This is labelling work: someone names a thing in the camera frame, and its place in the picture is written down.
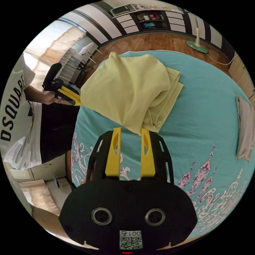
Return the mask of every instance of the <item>wooden floor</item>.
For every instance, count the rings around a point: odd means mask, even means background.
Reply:
[[[170,34],[170,33],[151,33],[151,34],[143,34],[143,35],[135,35],[126,37],[115,42],[109,43],[106,46],[100,48],[100,51],[103,53],[100,54],[96,52],[92,59],[96,62],[93,63],[92,61],[89,62],[89,65],[93,67],[92,70],[88,71],[85,81],[93,74],[96,70],[98,65],[105,59],[108,58],[111,52],[116,52],[117,54],[123,54],[127,51],[146,51],[146,50],[171,50],[177,51],[181,53],[185,53],[187,55],[193,56],[195,58],[201,59],[211,65],[219,68],[224,73],[230,76],[229,74],[229,66],[224,66],[214,62],[211,58],[215,61],[227,64],[230,61],[227,57],[221,53],[220,51],[216,50],[212,46],[201,42],[201,45],[205,46],[208,49],[208,55],[201,52],[198,52],[187,45],[187,40],[195,41],[195,39]]]

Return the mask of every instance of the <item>black shorts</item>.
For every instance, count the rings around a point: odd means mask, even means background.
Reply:
[[[40,151],[42,164],[72,148],[79,106],[42,104]]]

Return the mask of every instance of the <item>person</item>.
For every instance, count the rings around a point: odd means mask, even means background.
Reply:
[[[34,77],[22,54],[0,106],[1,157],[17,170],[44,164],[71,150],[79,112],[79,106],[60,104],[54,92],[30,86]]]

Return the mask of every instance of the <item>folded towel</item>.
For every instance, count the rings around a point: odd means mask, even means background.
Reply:
[[[141,135],[159,132],[183,87],[180,72],[149,54],[109,58],[81,88],[81,103]]]
[[[244,158],[250,161],[255,143],[255,110],[240,96],[236,97],[237,115],[239,124],[239,141],[237,159]]]

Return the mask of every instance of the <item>yellow towel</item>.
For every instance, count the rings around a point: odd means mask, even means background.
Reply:
[[[81,88],[81,103],[141,135],[159,132],[183,87],[180,72],[149,54],[109,58]]]

